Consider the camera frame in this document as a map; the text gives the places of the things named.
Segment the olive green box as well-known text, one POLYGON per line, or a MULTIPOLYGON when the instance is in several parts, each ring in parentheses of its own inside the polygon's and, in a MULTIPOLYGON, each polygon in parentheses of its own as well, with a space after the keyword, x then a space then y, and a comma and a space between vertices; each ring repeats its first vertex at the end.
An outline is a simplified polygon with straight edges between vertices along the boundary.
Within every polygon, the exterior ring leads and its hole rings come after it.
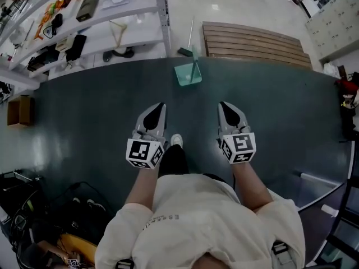
POLYGON ((99 0, 83 0, 77 15, 76 20, 83 22, 93 17, 93 14, 97 8, 99 0))

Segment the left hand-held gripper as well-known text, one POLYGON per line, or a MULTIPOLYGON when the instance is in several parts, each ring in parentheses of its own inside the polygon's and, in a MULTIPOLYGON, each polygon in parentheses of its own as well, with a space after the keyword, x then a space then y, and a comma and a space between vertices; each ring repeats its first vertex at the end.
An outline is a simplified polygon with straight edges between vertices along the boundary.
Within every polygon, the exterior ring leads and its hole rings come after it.
POLYGON ((167 106, 157 103, 142 112, 127 140, 126 160, 136 168, 155 169, 165 152, 167 106))

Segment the white metal shelving rack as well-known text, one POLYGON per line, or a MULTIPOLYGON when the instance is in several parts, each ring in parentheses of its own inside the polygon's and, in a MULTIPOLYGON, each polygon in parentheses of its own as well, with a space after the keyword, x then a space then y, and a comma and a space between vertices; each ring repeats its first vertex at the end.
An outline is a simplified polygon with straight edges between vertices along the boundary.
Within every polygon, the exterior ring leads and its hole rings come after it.
POLYGON ((56 0, 14 0, 0 12, 0 102, 12 95, 39 88, 44 81, 63 75, 108 64, 139 59, 163 58, 170 54, 170 26, 167 0, 130 0, 121 6, 102 9, 99 0, 93 17, 83 22, 76 20, 83 0, 65 0, 67 6, 55 13, 40 34, 34 35, 49 4, 56 0), (63 24, 51 39, 43 34, 57 14, 63 15, 63 24), (133 47, 132 58, 112 57, 105 63, 102 55, 116 46, 109 21, 126 23, 119 48, 133 47), (87 36, 81 56, 66 61, 65 51, 73 45, 76 35, 87 36), (27 69, 31 57, 42 48, 56 45, 58 60, 34 72, 27 69))

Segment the beige locker cabinet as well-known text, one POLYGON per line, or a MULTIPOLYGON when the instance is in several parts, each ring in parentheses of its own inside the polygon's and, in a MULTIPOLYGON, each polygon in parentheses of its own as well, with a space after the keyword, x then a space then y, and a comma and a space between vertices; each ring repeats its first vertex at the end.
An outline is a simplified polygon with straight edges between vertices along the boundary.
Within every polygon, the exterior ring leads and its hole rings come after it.
POLYGON ((359 0, 330 0, 306 28, 321 63, 359 49, 359 0))

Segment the black device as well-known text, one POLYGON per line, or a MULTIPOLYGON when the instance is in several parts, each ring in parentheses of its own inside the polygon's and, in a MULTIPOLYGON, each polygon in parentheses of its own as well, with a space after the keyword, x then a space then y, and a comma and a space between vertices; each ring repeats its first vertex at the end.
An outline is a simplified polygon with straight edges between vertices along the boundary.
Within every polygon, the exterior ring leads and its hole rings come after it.
POLYGON ((57 61, 59 51, 56 50, 56 45, 53 44, 42 48, 40 51, 37 52, 37 54, 38 55, 36 57, 31 57, 27 65, 27 69, 30 72, 34 72, 46 64, 57 61))

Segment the person's cream shirt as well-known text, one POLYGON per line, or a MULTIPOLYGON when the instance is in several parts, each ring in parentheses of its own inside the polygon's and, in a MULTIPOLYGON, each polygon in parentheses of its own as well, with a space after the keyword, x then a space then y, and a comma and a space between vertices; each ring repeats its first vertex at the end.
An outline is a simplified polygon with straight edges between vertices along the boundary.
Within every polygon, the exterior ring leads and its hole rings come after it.
POLYGON ((125 204, 107 225, 96 269, 131 259, 135 269, 189 269, 209 253, 231 269, 272 269, 273 245, 288 245, 292 264, 305 264, 305 239, 291 200, 257 212, 227 184, 200 174, 160 177, 152 208, 125 204))

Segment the wooden clothes hanger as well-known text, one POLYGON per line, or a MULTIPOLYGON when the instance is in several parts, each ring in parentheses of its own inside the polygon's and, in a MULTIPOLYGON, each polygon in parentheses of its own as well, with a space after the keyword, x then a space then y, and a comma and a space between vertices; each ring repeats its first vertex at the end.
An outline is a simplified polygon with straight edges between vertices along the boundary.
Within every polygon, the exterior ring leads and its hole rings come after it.
POLYGON ((114 49, 117 49, 121 46, 122 36, 123 36, 123 33, 127 29, 127 24, 126 23, 119 24, 117 22, 110 20, 109 25, 110 25, 110 30, 111 30, 112 36, 116 43, 116 46, 114 49))

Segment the cardboard box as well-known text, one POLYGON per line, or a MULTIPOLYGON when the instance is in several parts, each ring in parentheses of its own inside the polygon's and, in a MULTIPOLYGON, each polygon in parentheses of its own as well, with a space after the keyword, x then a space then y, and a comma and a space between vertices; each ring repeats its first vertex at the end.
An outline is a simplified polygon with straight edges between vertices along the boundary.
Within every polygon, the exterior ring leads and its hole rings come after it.
POLYGON ((34 124, 35 100, 31 96, 20 95, 8 102, 7 125, 28 127, 34 124))

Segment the white plastic bag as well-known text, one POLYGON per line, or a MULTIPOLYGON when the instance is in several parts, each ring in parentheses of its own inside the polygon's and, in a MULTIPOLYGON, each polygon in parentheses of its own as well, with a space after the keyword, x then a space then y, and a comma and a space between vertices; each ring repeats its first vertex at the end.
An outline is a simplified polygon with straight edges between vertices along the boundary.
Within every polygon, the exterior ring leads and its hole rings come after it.
POLYGON ((340 79, 339 69, 337 66, 333 65, 331 62, 328 62, 324 64, 323 66, 323 73, 335 77, 337 79, 340 79))

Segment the red bag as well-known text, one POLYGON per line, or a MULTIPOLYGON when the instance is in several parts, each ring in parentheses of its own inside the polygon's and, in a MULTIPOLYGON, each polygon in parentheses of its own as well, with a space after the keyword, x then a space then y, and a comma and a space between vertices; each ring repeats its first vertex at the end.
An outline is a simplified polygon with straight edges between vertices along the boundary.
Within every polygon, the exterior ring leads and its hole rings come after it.
POLYGON ((353 95, 355 96, 357 91, 359 90, 359 81, 357 80, 336 80, 334 83, 338 89, 339 95, 353 95))

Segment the mint green dustpan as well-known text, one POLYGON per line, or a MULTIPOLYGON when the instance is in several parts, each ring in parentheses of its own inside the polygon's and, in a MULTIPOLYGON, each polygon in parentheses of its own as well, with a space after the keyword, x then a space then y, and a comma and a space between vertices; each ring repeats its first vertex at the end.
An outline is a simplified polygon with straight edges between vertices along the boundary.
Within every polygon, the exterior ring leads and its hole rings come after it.
POLYGON ((198 84, 202 81, 202 75, 199 69, 199 56, 194 45, 192 46, 192 58, 192 63, 183 64, 174 68, 180 86, 198 84))

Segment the grey harness buckle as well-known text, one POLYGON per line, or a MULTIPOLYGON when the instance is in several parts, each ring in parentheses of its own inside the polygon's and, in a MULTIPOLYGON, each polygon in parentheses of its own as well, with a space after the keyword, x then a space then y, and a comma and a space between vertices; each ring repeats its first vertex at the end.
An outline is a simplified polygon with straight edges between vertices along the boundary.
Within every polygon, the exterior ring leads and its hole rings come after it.
POLYGON ((275 241, 271 249, 271 260, 273 269, 295 268, 295 263, 286 243, 275 241))

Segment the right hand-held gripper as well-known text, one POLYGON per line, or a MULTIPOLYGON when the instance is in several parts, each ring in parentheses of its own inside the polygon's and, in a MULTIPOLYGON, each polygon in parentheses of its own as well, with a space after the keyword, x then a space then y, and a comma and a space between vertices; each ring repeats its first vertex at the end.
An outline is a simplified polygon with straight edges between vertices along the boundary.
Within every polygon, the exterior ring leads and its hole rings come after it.
POLYGON ((248 126, 246 116, 231 103, 218 104, 219 148, 230 164, 247 163, 256 153, 255 134, 248 126))

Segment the person's right forearm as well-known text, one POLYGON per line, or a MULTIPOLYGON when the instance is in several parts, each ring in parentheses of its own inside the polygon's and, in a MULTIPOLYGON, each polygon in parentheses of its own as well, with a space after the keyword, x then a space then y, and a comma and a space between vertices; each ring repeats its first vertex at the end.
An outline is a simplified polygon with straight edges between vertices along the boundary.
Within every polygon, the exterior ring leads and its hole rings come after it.
POLYGON ((250 163, 231 165, 236 186, 242 198, 242 204, 253 212, 273 202, 265 184, 253 170, 250 163))

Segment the black equipment pile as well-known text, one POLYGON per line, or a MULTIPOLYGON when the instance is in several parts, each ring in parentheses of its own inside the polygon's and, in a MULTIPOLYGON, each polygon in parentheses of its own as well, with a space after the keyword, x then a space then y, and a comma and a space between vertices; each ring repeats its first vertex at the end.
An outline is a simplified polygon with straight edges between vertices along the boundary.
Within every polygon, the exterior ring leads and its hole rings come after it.
POLYGON ((25 269, 94 269, 94 254, 111 219, 106 208, 77 197, 47 218, 31 218, 15 239, 20 265, 25 269))

